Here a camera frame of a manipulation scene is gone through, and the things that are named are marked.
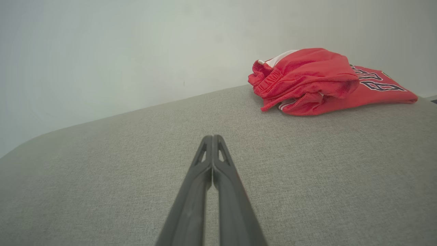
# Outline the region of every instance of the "folded clothes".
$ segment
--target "folded clothes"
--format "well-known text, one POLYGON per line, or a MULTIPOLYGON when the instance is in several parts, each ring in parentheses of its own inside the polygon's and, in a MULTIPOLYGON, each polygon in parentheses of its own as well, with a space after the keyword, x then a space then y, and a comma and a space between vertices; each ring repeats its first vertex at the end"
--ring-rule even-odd
POLYGON ((382 71, 352 66, 326 49, 285 52, 253 65, 249 83, 264 100, 291 115, 318 115, 371 103, 414 103, 417 96, 382 71))

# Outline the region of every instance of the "gray couch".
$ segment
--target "gray couch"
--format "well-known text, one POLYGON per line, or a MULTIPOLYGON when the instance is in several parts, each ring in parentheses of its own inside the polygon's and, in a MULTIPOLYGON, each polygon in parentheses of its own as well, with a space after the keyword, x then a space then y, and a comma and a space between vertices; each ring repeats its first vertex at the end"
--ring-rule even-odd
POLYGON ((437 244, 437 105, 261 105, 241 86, 22 144, 0 159, 0 245, 153 245, 207 134, 224 137, 269 245, 437 244))

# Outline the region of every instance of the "white wall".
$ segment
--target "white wall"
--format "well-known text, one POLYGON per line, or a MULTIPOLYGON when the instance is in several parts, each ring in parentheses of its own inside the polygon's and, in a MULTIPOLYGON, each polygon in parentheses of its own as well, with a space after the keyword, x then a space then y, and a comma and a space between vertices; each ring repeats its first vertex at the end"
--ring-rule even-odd
POLYGON ((247 83, 323 47, 437 95, 437 1, 0 0, 0 157, 53 130, 247 83))

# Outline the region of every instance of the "white trim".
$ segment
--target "white trim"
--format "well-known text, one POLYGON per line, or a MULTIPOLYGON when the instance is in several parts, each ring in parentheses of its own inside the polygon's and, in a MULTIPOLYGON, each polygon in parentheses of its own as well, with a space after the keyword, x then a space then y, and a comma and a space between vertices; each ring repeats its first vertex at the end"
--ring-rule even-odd
POLYGON ((292 50, 289 50, 289 51, 287 51, 287 52, 284 52, 284 53, 282 53, 281 55, 279 55, 279 56, 277 56, 277 57, 275 57, 275 58, 273 58, 273 59, 271 59, 271 60, 268 60, 268 61, 266 61, 266 63, 267 63, 267 65, 269 65, 270 67, 274 67, 280 60, 282 60, 282 58, 284 58, 284 57, 286 57, 286 56, 288 56, 289 54, 291 54, 291 53, 293 53, 293 52, 296 52, 296 51, 298 51, 297 49, 292 49, 292 50))
POLYGON ((284 100, 281 102, 281 104, 279 104, 278 108, 279 108, 279 110, 282 111, 286 106, 291 105, 295 102, 296 102, 296 100, 294 98, 284 100))

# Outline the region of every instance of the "gray fabric surface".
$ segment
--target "gray fabric surface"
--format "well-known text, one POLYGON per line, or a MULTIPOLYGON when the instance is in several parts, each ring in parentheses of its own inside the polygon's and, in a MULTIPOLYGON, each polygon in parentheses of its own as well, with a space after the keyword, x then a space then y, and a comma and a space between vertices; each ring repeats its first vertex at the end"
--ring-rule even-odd
MULTIPOLYGON (((259 110, 242 86, 44 134, 0 159, 0 245, 153 245, 224 137, 270 245, 436 245, 437 105, 259 110)), ((208 192, 206 245, 218 245, 208 192)))

